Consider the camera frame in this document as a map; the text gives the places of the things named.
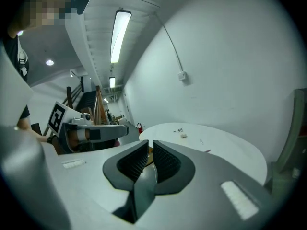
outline corridor light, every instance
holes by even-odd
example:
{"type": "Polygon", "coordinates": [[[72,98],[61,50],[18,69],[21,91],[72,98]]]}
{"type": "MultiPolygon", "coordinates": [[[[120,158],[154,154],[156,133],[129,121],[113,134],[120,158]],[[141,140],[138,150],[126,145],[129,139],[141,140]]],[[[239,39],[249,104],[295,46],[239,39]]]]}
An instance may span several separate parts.
{"type": "Polygon", "coordinates": [[[110,77],[110,88],[115,87],[115,77],[110,77]]]}
{"type": "Polygon", "coordinates": [[[111,63],[118,63],[121,45],[124,40],[125,32],[131,18],[131,12],[117,10],[113,26],[111,41],[111,63]]]}
{"type": "Polygon", "coordinates": [[[54,62],[51,59],[49,59],[49,60],[46,61],[46,64],[48,66],[52,66],[54,64],[54,62]]]}

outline cable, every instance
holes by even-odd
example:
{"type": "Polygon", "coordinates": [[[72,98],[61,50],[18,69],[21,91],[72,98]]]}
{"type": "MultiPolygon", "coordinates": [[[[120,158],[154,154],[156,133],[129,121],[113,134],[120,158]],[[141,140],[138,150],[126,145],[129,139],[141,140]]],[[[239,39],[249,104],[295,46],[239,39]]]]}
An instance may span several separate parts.
{"type": "Polygon", "coordinates": [[[154,166],[154,163],[153,163],[153,169],[154,169],[154,177],[155,177],[155,181],[156,181],[156,182],[157,182],[157,184],[158,184],[157,174],[156,174],[156,171],[155,171],[155,166],[154,166]]]}
{"type": "Polygon", "coordinates": [[[173,46],[173,49],[174,49],[174,52],[175,52],[175,55],[176,55],[176,59],[177,59],[177,61],[178,61],[178,65],[179,65],[180,72],[182,72],[182,71],[183,71],[183,68],[182,68],[182,65],[181,65],[181,61],[180,61],[180,59],[179,59],[178,53],[177,53],[176,48],[175,48],[175,45],[174,45],[174,43],[173,43],[173,41],[172,41],[172,39],[171,39],[171,36],[169,35],[167,29],[165,28],[165,26],[164,26],[163,22],[161,21],[161,19],[159,18],[158,14],[155,12],[154,15],[157,17],[158,21],[159,21],[160,24],[163,26],[164,30],[166,31],[166,33],[167,33],[167,35],[168,35],[168,38],[169,38],[169,40],[170,40],[170,42],[171,42],[171,44],[172,44],[172,46],[173,46]]]}

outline staircase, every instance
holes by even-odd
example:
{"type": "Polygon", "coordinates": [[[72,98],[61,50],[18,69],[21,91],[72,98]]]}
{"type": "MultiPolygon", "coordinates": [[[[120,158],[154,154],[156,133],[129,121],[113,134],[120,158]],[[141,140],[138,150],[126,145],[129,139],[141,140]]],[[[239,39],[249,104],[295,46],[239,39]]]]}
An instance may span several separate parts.
{"type": "Polygon", "coordinates": [[[89,107],[92,109],[92,113],[94,113],[95,98],[96,91],[84,93],[75,110],[80,112],[81,109],[89,107]]]}

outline small white object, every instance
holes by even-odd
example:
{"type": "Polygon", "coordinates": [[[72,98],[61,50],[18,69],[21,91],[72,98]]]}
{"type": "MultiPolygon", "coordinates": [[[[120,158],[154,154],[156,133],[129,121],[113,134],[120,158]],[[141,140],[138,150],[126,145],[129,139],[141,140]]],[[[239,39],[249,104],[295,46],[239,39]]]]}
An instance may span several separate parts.
{"type": "Polygon", "coordinates": [[[51,59],[49,59],[49,60],[46,61],[46,64],[48,66],[52,66],[54,64],[54,62],[51,59]]]}
{"type": "Polygon", "coordinates": [[[21,71],[23,73],[23,76],[27,75],[27,73],[28,73],[28,70],[25,67],[21,68],[21,71]]]}
{"type": "Polygon", "coordinates": [[[301,170],[299,170],[298,168],[293,168],[292,178],[298,179],[300,175],[301,175],[301,170]]]}
{"type": "Polygon", "coordinates": [[[221,188],[242,220],[249,219],[259,211],[259,208],[252,203],[234,182],[224,182],[221,188]]]}
{"type": "Polygon", "coordinates": [[[78,129],[77,130],[77,137],[78,137],[79,141],[87,140],[86,135],[85,135],[85,129],[78,129]]]}
{"type": "Polygon", "coordinates": [[[84,160],[77,160],[77,161],[63,163],[63,166],[65,169],[71,169],[84,164],[86,164],[84,160]]]}
{"type": "Polygon", "coordinates": [[[185,80],[187,78],[187,73],[185,71],[178,73],[178,78],[180,81],[185,80]]]}

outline ceiling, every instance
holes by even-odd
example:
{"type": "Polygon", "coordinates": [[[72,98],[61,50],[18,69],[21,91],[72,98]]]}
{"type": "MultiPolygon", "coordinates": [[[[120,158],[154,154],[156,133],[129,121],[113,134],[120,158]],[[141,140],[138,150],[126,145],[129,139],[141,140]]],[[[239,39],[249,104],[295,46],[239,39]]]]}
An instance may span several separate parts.
{"type": "Polygon", "coordinates": [[[109,87],[109,77],[116,77],[116,85],[121,85],[130,54],[142,30],[149,21],[149,16],[156,12],[164,0],[91,0],[87,6],[83,23],[89,57],[101,81],[103,88],[109,87]],[[110,73],[110,48],[113,23],[116,11],[131,11],[132,17],[127,27],[122,44],[119,63],[114,64],[110,73]]]}
{"type": "Polygon", "coordinates": [[[30,64],[28,84],[32,87],[63,75],[70,69],[82,67],[64,25],[45,25],[25,31],[19,37],[30,64]],[[54,61],[47,66],[47,59],[54,61]]]}
{"type": "Polygon", "coordinates": [[[78,68],[81,72],[87,71],[92,80],[97,80],[93,82],[103,87],[104,94],[114,94],[116,100],[130,54],[150,16],[159,10],[163,1],[91,0],[84,14],[70,21],[70,30],[66,20],[66,27],[46,25],[24,32],[20,41],[30,62],[28,84],[34,86],[69,75],[70,69],[78,68]],[[124,37],[119,63],[113,65],[113,72],[110,73],[111,37],[118,9],[131,11],[132,17],[124,37]],[[47,66],[47,59],[52,59],[55,64],[47,66]],[[109,86],[110,76],[116,77],[116,88],[113,90],[109,86]]]}

